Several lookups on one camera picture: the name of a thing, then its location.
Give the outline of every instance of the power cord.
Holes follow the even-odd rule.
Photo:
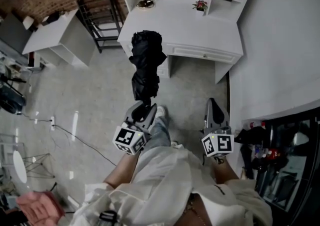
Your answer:
[[[31,117],[29,117],[28,115],[25,115],[23,113],[21,113],[21,115],[25,116],[26,118],[28,118],[30,121],[35,121],[36,119],[32,119]],[[52,122],[52,120],[37,120],[37,122]],[[100,151],[98,151],[96,148],[90,146],[89,144],[87,144],[84,140],[80,139],[78,136],[72,134],[71,132],[69,132],[68,130],[64,129],[62,126],[54,124],[52,125],[53,127],[57,127],[63,131],[65,131],[66,133],[68,133],[69,135],[74,136],[76,139],[78,139],[80,142],[82,142],[84,145],[88,146],[89,148],[93,149],[94,151],[96,151],[97,153],[99,153],[102,157],[104,157],[106,160],[108,160],[111,164],[113,164],[114,166],[117,166],[115,163],[113,163],[110,159],[108,159],[107,157],[105,157]]]

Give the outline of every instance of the pink cushion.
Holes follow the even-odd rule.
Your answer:
[[[16,202],[33,226],[56,226],[65,215],[50,191],[29,192],[17,197]]]

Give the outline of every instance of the electrical outlet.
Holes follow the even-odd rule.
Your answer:
[[[54,131],[55,130],[55,117],[52,116],[51,117],[51,131]]]

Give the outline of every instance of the blue jeans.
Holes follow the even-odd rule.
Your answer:
[[[171,140],[168,131],[168,121],[164,116],[159,116],[154,119],[154,125],[150,130],[150,134],[151,139],[144,146],[141,155],[156,147],[171,147]]]

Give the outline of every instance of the white jacket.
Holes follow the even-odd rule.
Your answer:
[[[182,145],[156,147],[140,156],[132,181],[113,189],[106,183],[85,187],[85,200],[71,226],[95,226],[106,210],[126,226],[172,226],[190,193],[201,196],[213,226],[272,225],[270,207],[254,191],[254,180],[216,184],[199,159]]]

